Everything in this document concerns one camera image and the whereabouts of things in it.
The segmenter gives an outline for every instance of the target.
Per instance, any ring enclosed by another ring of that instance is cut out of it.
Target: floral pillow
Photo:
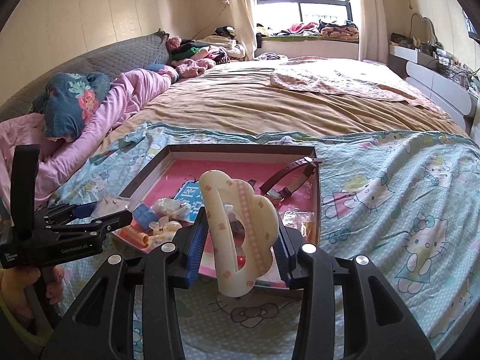
[[[45,116],[45,136],[73,142],[80,137],[110,89],[110,79],[103,73],[88,76],[57,73],[37,96],[31,112]]]

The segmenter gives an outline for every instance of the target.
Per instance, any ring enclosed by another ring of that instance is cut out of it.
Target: wall
[[[263,38],[262,48],[257,49],[255,56],[262,53],[284,54],[288,58],[298,56],[322,56],[324,58],[358,59],[357,43],[336,42],[335,40],[304,40],[303,42],[268,42]]]
[[[51,68],[159,28],[194,35],[188,0],[21,0],[0,32],[0,104]]]
[[[383,0],[383,7],[389,40],[392,32],[404,34],[407,17],[410,17],[408,0]]]
[[[480,45],[469,38],[463,9],[457,0],[412,0],[412,5],[415,11],[432,21],[438,41],[445,50],[470,68],[480,68]],[[406,27],[408,35],[410,16]]]
[[[196,39],[211,35],[218,27],[233,27],[230,6],[222,3],[221,0],[190,0],[190,5],[194,34],[198,34]]]

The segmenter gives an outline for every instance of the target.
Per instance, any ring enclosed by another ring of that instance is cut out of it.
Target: watch face
[[[273,188],[267,192],[267,197],[277,202],[282,200],[282,196]]]

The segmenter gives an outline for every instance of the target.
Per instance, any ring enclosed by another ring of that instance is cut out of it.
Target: person's hand
[[[52,275],[53,281],[46,285],[46,297],[50,299],[50,304],[55,304],[63,299],[63,268],[59,265],[55,266]],[[3,300],[13,316],[23,325],[34,318],[24,289],[33,285],[38,278],[40,278],[40,270],[33,267],[17,267],[3,272],[0,283]]]

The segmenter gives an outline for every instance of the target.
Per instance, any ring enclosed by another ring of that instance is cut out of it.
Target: watch strap
[[[315,169],[318,168],[318,164],[321,164],[322,160],[315,158],[311,159],[309,157],[304,157],[297,161],[294,161],[287,165],[286,167],[280,169],[277,173],[271,176],[265,183],[260,186],[260,192],[263,195],[266,195],[280,180],[282,180],[287,174],[298,169],[300,167],[305,167],[302,174],[295,179],[289,186],[284,187],[282,190],[277,191],[282,199],[290,197],[292,193],[298,190],[305,181],[315,172]]]

